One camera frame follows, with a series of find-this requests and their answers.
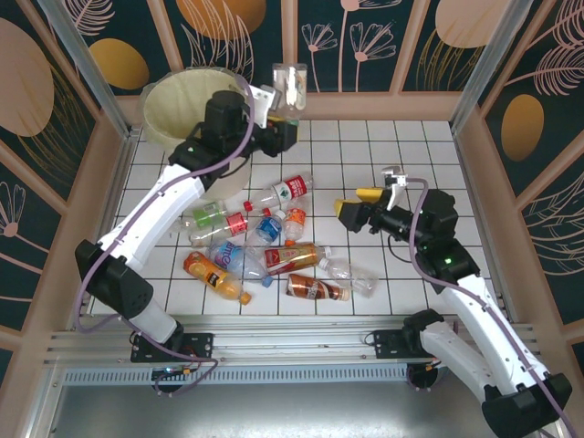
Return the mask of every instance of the orange juice bottle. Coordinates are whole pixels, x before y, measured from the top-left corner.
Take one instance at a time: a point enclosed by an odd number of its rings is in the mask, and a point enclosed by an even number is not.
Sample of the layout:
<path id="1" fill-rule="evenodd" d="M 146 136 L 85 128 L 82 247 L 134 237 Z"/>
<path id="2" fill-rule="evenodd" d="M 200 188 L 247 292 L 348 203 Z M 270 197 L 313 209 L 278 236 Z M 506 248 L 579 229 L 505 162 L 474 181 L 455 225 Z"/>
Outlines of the orange juice bottle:
<path id="1" fill-rule="evenodd" d="M 225 299 L 236 299 L 244 306 L 252 299 L 251 295 L 244 292 L 239 279 L 214 264 L 198 251 L 190 253 L 184 260 L 182 267 L 192 276 L 204 281 L 207 286 Z"/>

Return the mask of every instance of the orange bottle cap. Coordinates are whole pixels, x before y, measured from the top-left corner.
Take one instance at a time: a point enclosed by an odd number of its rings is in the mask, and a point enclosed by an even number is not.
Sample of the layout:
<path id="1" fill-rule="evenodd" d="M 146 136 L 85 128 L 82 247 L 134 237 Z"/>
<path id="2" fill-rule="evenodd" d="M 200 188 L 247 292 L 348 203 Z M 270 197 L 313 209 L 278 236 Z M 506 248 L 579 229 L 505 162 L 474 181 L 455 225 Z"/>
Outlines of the orange bottle cap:
<path id="1" fill-rule="evenodd" d="M 244 294 L 239 298 L 239 302 L 244 306 L 247 306 L 251 300 L 252 296 L 249 295 L 247 292 L 244 292 Z"/>

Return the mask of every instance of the white tile floor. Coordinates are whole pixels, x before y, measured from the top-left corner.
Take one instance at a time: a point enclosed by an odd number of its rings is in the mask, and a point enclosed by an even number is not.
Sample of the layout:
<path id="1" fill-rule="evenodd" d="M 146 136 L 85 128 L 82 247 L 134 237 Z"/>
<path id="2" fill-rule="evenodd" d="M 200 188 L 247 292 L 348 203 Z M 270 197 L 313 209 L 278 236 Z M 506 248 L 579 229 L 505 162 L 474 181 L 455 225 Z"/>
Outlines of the white tile floor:
<path id="1" fill-rule="evenodd" d="M 174 315 L 408 315 L 431 306 L 452 313 L 432 287 L 421 281 L 412 265 L 398 260 L 388 248 L 387 235 L 348 233 L 335 217 L 333 203 L 354 198 L 358 187 L 382 185 L 381 169 L 390 164 L 403 166 L 410 176 L 423 177 L 432 187 L 445 189 L 456 199 L 461 216 L 457 237 L 481 267 L 485 261 L 468 192 L 465 188 L 456 149 L 447 122 L 390 120 L 319 120 L 300 122 L 299 142 L 275 159 L 261 152 L 252 157 L 250 183 L 228 200 L 232 210 L 241 209 L 258 189 L 278 183 L 300 172 L 311 172 L 314 190 L 308 194 L 309 208 L 305 236 L 307 242 L 332 246 L 333 258 L 348 259 L 377 274 L 379 283 L 369 299 L 353 296 L 346 302 L 309 301 L 286 295 L 287 275 L 279 276 L 270 288 L 245 282 L 253 295 L 248 306 L 218 297 L 203 283 L 183 270 L 183 260 L 193 251 L 183 234 L 165 235 L 153 249 L 141 274 L 154 286 L 156 299 Z M 117 213 L 119 222 L 156 181 L 164 165 L 163 153 L 140 138 Z M 414 207 L 420 197 L 417 187 L 408 189 L 404 208 Z M 409 259 L 404 242 L 392 243 L 398 257 Z M 322 278 L 318 268 L 303 274 Z M 94 314 L 108 313 L 99 302 L 90 307 Z"/>

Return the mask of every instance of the bottle cap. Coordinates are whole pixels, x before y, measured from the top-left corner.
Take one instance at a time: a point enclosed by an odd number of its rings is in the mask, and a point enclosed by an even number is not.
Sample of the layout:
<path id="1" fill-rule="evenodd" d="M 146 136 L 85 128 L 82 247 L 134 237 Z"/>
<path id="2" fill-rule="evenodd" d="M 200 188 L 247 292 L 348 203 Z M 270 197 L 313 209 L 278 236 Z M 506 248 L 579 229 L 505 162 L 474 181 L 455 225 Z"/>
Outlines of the bottle cap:
<path id="1" fill-rule="evenodd" d="M 262 280 L 262 286 L 263 287 L 270 287 L 270 285 L 272 284 L 273 281 L 274 281 L 274 278 L 272 276 L 265 276 L 264 279 Z"/>
<path id="2" fill-rule="evenodd" d="M 350 289 L 341 289 L 340 290 L 340 300 L 341 301 L 349 301 L 350 299 Z"/>
<path id="3" fill-rule="evenodd" d="M 322 258 L 320 259 L 320 261 L 318 262 L 318 267 L 320 269 L 322 269 L 323 271 L 327 270 L 327 266 L 329 265 L 329 260 L 327 258 Z"/>
<path id="4" fill-rule="evenodd" d="M 242 296 L 239 298 L 239 302 L 244 306 L 247 306 L 251 300 L 252 296 L 249 295 L 247 292 L 244 292 Z"/>

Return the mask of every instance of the blue bottle cap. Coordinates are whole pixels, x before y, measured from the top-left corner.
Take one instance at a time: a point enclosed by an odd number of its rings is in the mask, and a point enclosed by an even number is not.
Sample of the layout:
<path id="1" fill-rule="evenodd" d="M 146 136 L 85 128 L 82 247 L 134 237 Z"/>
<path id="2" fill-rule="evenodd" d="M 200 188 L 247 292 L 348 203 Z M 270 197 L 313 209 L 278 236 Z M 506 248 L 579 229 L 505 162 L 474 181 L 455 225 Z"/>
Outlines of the blue bottle cap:
<path id="1" fill-rule="evenodd" d="M 272 282 L 274 281 L 274 278 L 271 276 L 266 276 L 264 277 L 264 279 L 262 280 L 262 286 L 263 287 L 270 287 L 270 285 L 272 284 Z"/>

